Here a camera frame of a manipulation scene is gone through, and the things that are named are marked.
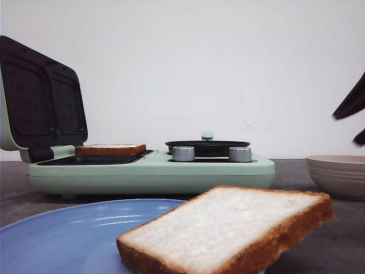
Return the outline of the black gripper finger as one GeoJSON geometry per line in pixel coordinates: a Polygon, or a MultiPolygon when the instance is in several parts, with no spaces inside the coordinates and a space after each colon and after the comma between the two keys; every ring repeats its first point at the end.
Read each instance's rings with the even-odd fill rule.
{"type": "Polygon", "coordinates": [[[362,109],[364,109],[364,74],[332,115],[335,119],[343,119],[362,109]]]}
{"type": "Polygon", "coordinates": [[[358,133],[357,136],[354,137],[352,142],[359,147],[365,145],[365,131],[358,133]]]}

